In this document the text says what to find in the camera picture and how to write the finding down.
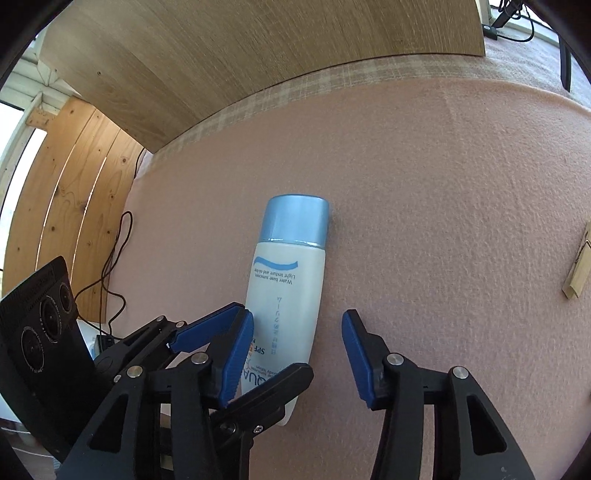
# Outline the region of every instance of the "black bracket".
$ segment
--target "black bracket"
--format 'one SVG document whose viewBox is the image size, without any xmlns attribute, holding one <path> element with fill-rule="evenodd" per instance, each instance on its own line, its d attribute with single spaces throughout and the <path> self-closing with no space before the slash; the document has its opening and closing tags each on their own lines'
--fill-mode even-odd
<svg viewBox="0 0 591 480">
<path fill-rule="evenodd" d="M 345 312 L 342 329 L 359 396 L 371 410 L 385 410 L 372 480 L 418 480 L 423 405 L 435 411 L 434 480 L 534 480 L 509 428 L 466 368 L 437 372 L 390 353 L 356 310 Z"/>
</svg>

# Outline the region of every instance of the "wooden plank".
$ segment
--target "wooden plank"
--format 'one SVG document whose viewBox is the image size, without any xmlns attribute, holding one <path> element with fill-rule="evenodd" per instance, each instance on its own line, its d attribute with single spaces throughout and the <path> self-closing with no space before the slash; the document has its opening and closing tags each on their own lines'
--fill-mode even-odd
<svg viewBox="0 0 591 480">
<path fill-rule="evenodd" d="M 40 108 L 35 108 L 27 118 L 27 125 L 29 127 L 40 128 L 41 130 L 45 130 L 47 132 L 50 122 L 55 117 L 56 116 L 53 113 L 46 112 Z"/>
<path fill-rule="evenodd" d="M 135 161 L 141 151 L 141 145 L 121 130 L 107 154 L 78 238 L 72 268 L 72 290 L 75 293 L 100 278 L 100 272 L 115 243 L 119 220 L 134 181 Z M 100 286 L 96 285 L 76 300 L 80 314 L 85 319 L 99 321 L 99 294 Z M 101 322 L 105 319 L 105 312 L 106 295 L 103 295 Z"/>
<path fill-rule="evenodd" d="M 90 193 L 119 130 L 117 125 L 96 110 L 80 134 L 47 213 L 37 268 L 62 255 L 68 271 L 72 270 Z"/>
<path fill-rule="evenodd" d="M 77 0 L 41 59 L 155 152 L 279 82 L 413 53 L 484 55 L 474 0 Z"/>
<path fill-rule="evenodd" d="M 49 126 L 12 217 L 4 259 L 2 295 L 35 271 L 43 222 L 57 181 L 95 110 L 94 106 L 82 100 L 70 98 Z"/>
</svg>

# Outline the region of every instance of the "blue wave logo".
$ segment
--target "blue wave logo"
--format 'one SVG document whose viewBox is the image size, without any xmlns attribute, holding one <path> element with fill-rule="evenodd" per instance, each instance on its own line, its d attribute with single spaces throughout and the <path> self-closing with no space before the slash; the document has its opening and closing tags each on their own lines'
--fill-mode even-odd
<svg viewBox="0 0 591 480">
<path fill-rule="evenodd" d="M 289 264 L 273 263 L 269 262 L 263 257 L 256 257 L 252 264 L 254 265 L 255 263 L 260 263 L 261 265 L 265 265 L 266 267 L 272 268 L 273 270 L 294 270 L 297 268 L 297 262 Z"/>
</svg>

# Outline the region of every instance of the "metal screw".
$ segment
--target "metal screw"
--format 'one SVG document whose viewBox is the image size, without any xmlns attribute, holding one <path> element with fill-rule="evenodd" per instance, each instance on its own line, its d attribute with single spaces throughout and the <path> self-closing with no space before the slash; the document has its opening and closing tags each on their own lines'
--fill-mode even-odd
<svg viewBox="0 0 591 480">
<path fill-rule="evenodd" d="M 394 366 L 398 366 L 398 365 L 402 365 L 404 363 L 404 357 L 402 355 L 400 355 L 400 353 L 390 353 L 387 357 L 386 360 L 388 361 L 388 363 L 390 365 L 394 365 Z"/>
<path fill-rule="evenodd" d="M 236 431 L 236 424 L 235 423 L 222 423 L 220 425 L 220 430 L 223 430 L 224 433 L 227 435 L 231 435 Z"/>
<path fill-rule="evenodd" d="M 203 365 L 207 360 L 209 360 L 209 357 L 205 352 L 197 352 L 191 355 L 191 362 L 195 365 Z"/>
<path fill-rule="evenodd" d="M 452 373 L 454 377 L 460 380 L 465 380 L 470 376 L 470 372 L 465 367 L 454 367 Z"/>
<path fill-rule="evenodd" d="M 127 369 L 127 376 L 130 378 L 138 378 L 144 371 L 139 365 L 134 365 Z"/>
</svg>

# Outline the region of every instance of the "wood grain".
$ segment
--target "wood grain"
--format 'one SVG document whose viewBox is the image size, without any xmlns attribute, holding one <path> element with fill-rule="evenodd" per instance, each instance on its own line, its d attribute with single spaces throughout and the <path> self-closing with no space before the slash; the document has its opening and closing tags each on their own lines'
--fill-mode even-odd
<svg viewBox="0 0 591 480">
<path fill-rule="evenodd" d="M 100 277 L 115 243 L 119 219 L 134 181 L 135 161 L 141 151 L 141 145 L 125 132 L 119 131 L 96 181 L 80 229 L 71 272 L 72 290 L 75 293 Z M 100 285 L 96 285 L 76 300 L 80 314 L 85 319 L 99 321 L 99 294 Z M 103 295 L 101 322 L 105 319 L 105 306 L 106 295 Z"/>
<path fill-rule="evenodd" d="M 29 115 L 29 118 L 27 118 L 27 125 L 47 132 L 49 124 L 55 117 L 56 116 L 53 113 L 46 112 L 40 108 L 35 108 Z"/>
<path fill-rule="evenodd" d="M 82 100 L 70 98 L 49 126 L 14 212 L 4 260 L 2 295 L 35 271 L 43 223 L 57 181 L 95 110 Z"/>
<path fill-rule="evenodd" d="M 269 86 L 411 53 L 484 55 L 473 0 L 77 0 L 41 59 L 155 152 Z"/>
<path fill-rule="evenodd" d="M 62 255 L 72 271 L 86 205 L 119 127 L 95 110 L 72 149 L 43 227 L 37 267 Z"/>
</svg>

